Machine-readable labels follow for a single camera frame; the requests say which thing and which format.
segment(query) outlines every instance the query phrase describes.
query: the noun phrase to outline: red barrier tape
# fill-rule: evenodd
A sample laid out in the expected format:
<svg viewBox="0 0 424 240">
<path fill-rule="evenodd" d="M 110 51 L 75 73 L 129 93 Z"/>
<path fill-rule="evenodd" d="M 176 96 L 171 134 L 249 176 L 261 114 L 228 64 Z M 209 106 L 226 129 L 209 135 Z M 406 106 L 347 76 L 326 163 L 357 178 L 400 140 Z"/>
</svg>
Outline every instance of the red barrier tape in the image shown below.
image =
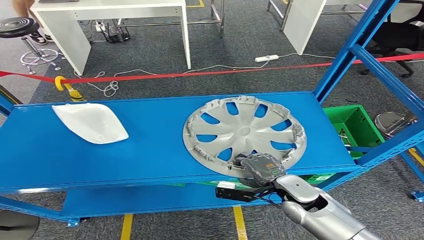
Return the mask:
<svg viewBox="0 0 424 240">
<path fill-rule="evenodd" d="M 424 59 L 424 53 L 415 53 L 410 55 L 401 56 L 388 56 L 378 57 L 378 62 L 388 61 L 401 61 L 401 60 L 415 60 Z M 359 60 L 353 61 L 353 64 L 362 63 Z M 330 66 L 331 62 L 315 63 L 307 65 L 295 65 L 295 66 L 280 66 L 280 67 L 268 67 L 268 68 L 256 68 L 256 69 L 242 69 L 242 70 L 227 70 L 227 71 L 207 71 L 207 72 L 189 72 L 189 73 L 167 73 L 158 75 L 134 75 L 134 76 L 107 76 L 107 77 L 89 77 L 89 78 L 69 78 L 62 80 L 63 84 L 82 84 L 82 83 L 98 83 L 98 82 L 110 82 L 110 81 L 128 81 L 128 80 L 144 80 L 144 79 L 162 79 L 162 78 L 177 78 L 177 77 L 190 77 L 190 76 L 206 76 L 206 75 L 222 75 L 222 74 L 235 74 L 235 73 L 248 73 L 268 70 L 282 70 L 282 69 L 302 69 L 302 68 L 313 68 L 313 67 L 326 67 Z M 36 79 L 44 82 L 54 83 L 53 77 L 30 75 L 16 72 L 0 71 L 0 78 L 7 75 L 18 75 L 31 79 Z"/>
</svg>

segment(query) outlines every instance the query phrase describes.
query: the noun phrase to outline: robotic arm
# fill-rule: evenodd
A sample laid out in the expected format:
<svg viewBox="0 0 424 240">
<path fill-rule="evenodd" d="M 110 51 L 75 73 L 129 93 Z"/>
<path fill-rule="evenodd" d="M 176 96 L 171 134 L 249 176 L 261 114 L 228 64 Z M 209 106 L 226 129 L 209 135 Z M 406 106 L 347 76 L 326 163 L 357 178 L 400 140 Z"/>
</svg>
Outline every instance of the robotic arm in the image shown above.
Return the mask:
<svg viewBox="0 0 424 240">
<path fill-rule="evenodd" d="M 236 164 L 252 173 L 252 180 L 240 181 L 253 188 L 233 189 L 218 185 L 215 190 L 218 198 L 243 202 L 262 199 L 268 202 L 263 196 L 276 193 L 282 203 L 275 206 L 319 240 L 382 240 L 322 189 L 313 187 L 296 175 L 286 174 L 273 156 L 240 153 Z"/>
</svg>

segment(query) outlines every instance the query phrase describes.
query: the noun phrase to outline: gray carpet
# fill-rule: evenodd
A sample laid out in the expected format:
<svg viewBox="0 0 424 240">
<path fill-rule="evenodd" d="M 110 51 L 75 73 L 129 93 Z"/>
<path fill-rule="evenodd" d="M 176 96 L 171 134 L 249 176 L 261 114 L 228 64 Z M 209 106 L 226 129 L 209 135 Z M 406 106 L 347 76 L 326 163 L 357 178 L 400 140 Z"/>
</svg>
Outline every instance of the gray carpet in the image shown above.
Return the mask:
<svg viewBox="0 0 424 240">
<path fill-rule="evenodd" d="M 276 15 L 265 12 L 266 0 L 227 1 L 225 37 L 219 38 L 217 25 L 190 25 L 190 50 L 193 69 L 217 64 L 228 66 L 260 66 L 255 57 L 294 53 L 287 38 L 278 31 Z M 190 18 L 209 17 L 208 8 L 190 8 Z M 128 23 L 141 22 L 129 20 Z M 312 34 L 305 53 L 334 56 L 357 23 L 348 15 L 322 16 Z M 82 26 L 90 36 L 89 26 Z M 179 73 L 186 71 L 185 56 L 178 26 L 130 28 L 132 39 L 124 43 L 96 42 L 93 45 L 84 76 L 94 77 L 100 71 L 107 76 L 133 69 L 152 73 Z M 93 40 L 101 40 L 94 33 Z M 268 67 L 304 65 L 327 62 L 324 58 L 289 56 L 272 61 Z M 385 63 L 399 75 L 403 69 L 395 63 Z M 412 63 L 416 74 L 402 80 L 419 96 L 424 97 L 422 85 L 424 67 Z M 60 75 L 73 78 L 67 62 L 61 63 Z M 362 104 L 373 118 L 378 113 L 404 112 L 405 107 L 372 75 L 362 76 L 360 65 L 353 66 L 330 94 L 324 106 Z M 148 79 L 119 83 L 119 91 L 111 99 L 151 98 L 210 94 L 242 94 L 254 92 L 282 92 L 311 90 L 324 74 L 325 67 L 285 69 L 254 73 L 197 76 L 169 79 Z M 49 69 L 47 76 L 58 75 Z M 75 85 L 89 100 L 105 99 L 103 94 L 86 84 Z M 41 83 L 32 103 L 68 101 L 64 92 L 58 92 L 49 83 Z M 423 205 L 408 198 L 412 189 L 422 189 L 417 178 L 398 158 L 394 158 L 364 175 L 332 190 L 330 194 L 351 209 L 353 214 L 372 231 L 387 240 L 422 239 Z M 62 193 L 25 194 L 19 196 L 28 202 L 60 206 Z M 308 232 L 290 222 L 282 212 L 271 206 L 243 208 L 250 240 L 311 240 Z M 34 240 L 115 240 L 121 229 L 120 216 L 92 218 L 77 228 L 49 220 L 41 222 Z M 237 233 L 230 208 L 139 214 L 134 217 L 133 240 L 234 240 Z"/>
</svg>

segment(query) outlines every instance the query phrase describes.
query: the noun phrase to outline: power strip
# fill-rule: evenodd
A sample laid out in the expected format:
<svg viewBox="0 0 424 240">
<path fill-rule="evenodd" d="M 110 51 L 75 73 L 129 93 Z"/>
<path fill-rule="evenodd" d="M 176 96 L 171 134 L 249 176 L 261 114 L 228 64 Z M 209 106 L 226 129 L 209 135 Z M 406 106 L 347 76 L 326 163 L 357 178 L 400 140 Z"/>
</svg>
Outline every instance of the power strip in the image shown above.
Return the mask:
<svg viewBox="0 0 424 240">
<path fill-rule="evenodd" d="M 103 22 L 100 23 L 98 21 L 95 21 L 95 30 L 96 30 L 96 32 L 99 32 L 99 33 L 105 32 L 106 31 L 106 27 L 103 24 Z"/>
<path fill-rule="evenodd" d="M 257 57 L 254 59 L 254 61 L 257 63 L 260 63 L 260 62 L 266 62 L 271 60 L 277 60 L 278 58 L 280 58 L 278 55 L 268 55 L 268 56 Z"/>
</svg>

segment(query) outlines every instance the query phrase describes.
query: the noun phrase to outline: sneaker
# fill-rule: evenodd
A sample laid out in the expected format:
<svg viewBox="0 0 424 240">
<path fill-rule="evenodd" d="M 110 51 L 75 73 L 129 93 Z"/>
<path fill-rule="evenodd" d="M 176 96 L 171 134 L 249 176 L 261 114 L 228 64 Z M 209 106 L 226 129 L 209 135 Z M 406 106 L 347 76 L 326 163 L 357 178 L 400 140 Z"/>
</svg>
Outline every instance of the sneaker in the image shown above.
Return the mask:
<svg viewBox="0 0 424 240">
<path fill-rule="evenodd" d="M 28 36 L 31 38 L 31 40 L 38 44 L 38 45 L 46 45 L 47 41 L 44 39 L 43 36 L 38 31 L 35 31 L 31 34 L 28 34 Z"/>
<path fill-rule="evenodd" d="M 54 42 L 54 40 L 53 40 L 52 36 L 50 36 L 50 35 L 44 34 L 44 38 L 45 38 L 45 39 L 47 40 L 47 42 L 49 42 L 49 43 L 53 43 L 53 42 Z"/>
</svg>

